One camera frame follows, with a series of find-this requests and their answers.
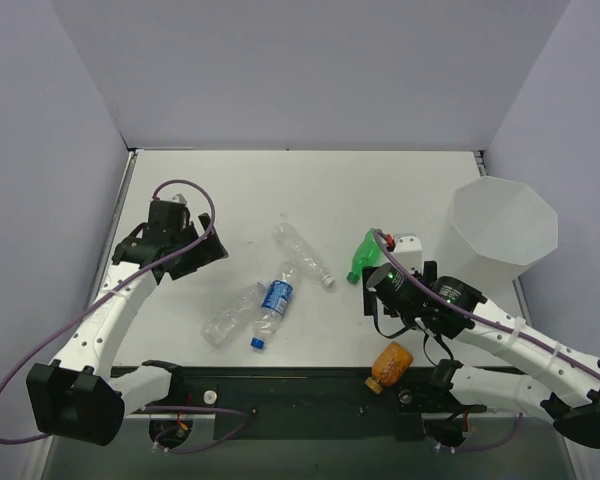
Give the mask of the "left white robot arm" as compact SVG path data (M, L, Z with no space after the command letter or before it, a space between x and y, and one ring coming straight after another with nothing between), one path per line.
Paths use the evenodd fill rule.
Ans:
M34 364L26 386L38 429L100 446L117 435L125 417L151 404L172 412L186 397L177 365L149 360L129 374L111 375L134 318L163 278L178 280L227 257L211 217L191 221L183 196L154 199L148 218L114 249L97 306L48 365Z

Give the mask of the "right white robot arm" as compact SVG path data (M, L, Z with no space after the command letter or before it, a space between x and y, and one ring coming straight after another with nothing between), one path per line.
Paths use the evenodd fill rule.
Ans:
M455 340L515 368L499 373L448 357L427 383L429 402L502 408L550 423L563 437L600 449L600 357L553 340L514 317L476 288L439 276L433 261L406 274L390 263L362 274L364 313L402 321L440 345Z

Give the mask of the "clear bottle white cap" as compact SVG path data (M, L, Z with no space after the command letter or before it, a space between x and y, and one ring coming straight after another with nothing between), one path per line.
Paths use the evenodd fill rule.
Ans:
M319 283L324 289L335 284L335 278L326 261L307 240L289 223L277 225L272 237L286 257L292 260L307 278Z

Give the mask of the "green plastic bottle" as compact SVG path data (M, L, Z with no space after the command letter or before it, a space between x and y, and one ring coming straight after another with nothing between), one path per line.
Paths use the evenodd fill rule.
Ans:
M346 280L350 284L357 284L362 278L363 269L375 266L381 256L381 250L375 240L374 231L374 228L367 231L362 242L354 252L350 270L346 276Z

